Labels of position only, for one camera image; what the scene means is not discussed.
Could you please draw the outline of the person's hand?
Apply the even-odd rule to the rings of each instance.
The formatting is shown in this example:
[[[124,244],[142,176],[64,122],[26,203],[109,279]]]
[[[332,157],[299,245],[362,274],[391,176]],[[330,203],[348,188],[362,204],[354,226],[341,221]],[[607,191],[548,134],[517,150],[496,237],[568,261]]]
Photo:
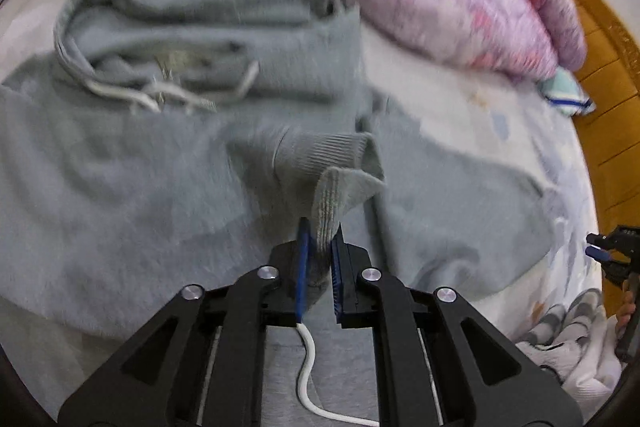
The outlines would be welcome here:
[[[626,291],[623,299],[623,304],[616,312],[616,332],[620,335],[630,322],[631,315],[636,311],[636,305],[634,304],[634,293],[632,291]]]

